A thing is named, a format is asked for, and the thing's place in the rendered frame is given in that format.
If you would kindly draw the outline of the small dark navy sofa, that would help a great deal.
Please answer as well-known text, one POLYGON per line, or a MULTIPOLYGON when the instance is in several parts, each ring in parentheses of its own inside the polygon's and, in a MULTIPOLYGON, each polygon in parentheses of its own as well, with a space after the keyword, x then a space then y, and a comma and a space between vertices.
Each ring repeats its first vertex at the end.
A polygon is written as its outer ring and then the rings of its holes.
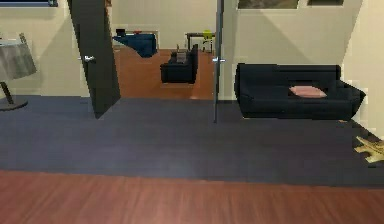
POLYGON ((180 61, 179 52, 172 52, 167 63, 160 65, 161 81, 163 83, 194 84, 198 70, 198 45, 185 52, 185 59, 180 61))

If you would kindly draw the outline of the blue bed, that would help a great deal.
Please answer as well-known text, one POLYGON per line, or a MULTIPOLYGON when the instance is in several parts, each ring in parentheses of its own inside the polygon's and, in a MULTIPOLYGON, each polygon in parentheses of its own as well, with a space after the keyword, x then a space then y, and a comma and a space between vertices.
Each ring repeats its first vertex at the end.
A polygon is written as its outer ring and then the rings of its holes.
POLYGON ((142 58, 150 58, 157 53, 154 34, 126 34, 125 36, 113 36, 112 39, 134 49, 142 58))

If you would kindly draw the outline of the dark framed wall picture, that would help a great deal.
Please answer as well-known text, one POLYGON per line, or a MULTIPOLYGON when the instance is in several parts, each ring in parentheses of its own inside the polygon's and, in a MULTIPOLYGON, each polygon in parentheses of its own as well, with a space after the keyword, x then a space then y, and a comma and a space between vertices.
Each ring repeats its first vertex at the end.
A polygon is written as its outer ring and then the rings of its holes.
POLYGON ((299 0, 239 0, 239 9, 296 9, 299 0))
POLYGON ((308 6, 342 6, 344 0, 308 0, 308 6))

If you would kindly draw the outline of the dark wooden table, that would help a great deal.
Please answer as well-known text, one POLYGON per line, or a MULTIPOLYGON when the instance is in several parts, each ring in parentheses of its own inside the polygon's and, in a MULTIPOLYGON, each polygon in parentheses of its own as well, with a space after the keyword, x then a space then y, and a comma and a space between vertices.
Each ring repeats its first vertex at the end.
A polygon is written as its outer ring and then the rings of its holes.
POLYGON ((187 48, 188 50, 191 49, 191 38, 192 37, 203 37, 203 32, 197 32, 197 33, 186 33, 185 34, 186 38, 187 38, 187 48))

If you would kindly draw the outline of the grey shade floor lamp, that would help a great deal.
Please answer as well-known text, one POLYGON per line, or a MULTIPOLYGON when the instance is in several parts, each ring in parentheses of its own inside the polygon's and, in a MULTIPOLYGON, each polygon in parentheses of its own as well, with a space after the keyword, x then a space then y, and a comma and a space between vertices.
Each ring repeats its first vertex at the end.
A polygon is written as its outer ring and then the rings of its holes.
POLYGON ((0 111, 12 111, 28 104, 23 98, 12 97, 7 81, 27 77, 36 72, 24 33, 20 33, 18 39, 0 40, 0 88, 5 95, 5 102, 0 102, 0 111))

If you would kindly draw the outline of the pink cushion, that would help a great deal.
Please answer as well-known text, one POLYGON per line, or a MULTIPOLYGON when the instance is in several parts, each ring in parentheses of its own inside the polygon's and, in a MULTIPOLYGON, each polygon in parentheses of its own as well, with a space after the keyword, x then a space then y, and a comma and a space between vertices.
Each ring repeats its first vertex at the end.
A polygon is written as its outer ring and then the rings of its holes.
POLYGON ((324 98, 327 96, 325 92, 314 86, 292 86, 289 90, 302 98, 324 98))

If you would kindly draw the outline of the blue framed window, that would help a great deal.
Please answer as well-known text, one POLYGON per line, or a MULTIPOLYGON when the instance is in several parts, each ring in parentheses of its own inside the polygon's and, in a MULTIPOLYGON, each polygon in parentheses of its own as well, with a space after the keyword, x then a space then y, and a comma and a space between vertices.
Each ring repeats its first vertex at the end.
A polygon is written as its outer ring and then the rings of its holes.
POLYGON ((57 0, 0 0, 0 7, 58 7, 57 0))

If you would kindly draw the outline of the dark grey room door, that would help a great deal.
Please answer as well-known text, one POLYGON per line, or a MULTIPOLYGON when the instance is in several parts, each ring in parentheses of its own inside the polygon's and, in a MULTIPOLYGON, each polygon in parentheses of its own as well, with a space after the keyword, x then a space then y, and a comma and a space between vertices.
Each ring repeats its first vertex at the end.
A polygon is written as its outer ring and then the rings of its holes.
POLYGON ((120 98, 110 21, 105 0, 68 0, 69 12, 96 119, 102 117, 120 98))

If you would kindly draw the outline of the beige cloth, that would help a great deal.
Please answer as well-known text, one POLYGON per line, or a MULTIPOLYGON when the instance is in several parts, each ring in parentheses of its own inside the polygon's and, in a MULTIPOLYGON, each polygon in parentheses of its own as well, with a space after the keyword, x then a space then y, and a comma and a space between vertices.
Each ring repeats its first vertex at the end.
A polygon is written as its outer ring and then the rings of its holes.
POLYGON ((368 163, 384 161, 384 141, 370 142, 359 136, 356 139, 362 143, 362 146, 356 147, 355 151, 369 153, 369 156, 365 158, 368 163))

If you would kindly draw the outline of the thin grey room door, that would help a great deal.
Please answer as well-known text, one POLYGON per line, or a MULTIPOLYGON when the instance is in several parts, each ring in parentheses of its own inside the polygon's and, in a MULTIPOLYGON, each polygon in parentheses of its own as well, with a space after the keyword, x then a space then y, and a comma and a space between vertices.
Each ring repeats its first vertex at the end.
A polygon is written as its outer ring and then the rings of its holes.
MULTIPOLYGON (((221 45, 222 45, 222 27, 223 27, 223 12, 224 0, 217 0, 216 12, 216 36, 215 36, 215 57, 221 58, 221 45)), ((219 76, 221 63, 214 63, 214 99, 213 99, 213 122, 217 123, 218 112, 218 93, 219 93, 219 76)))

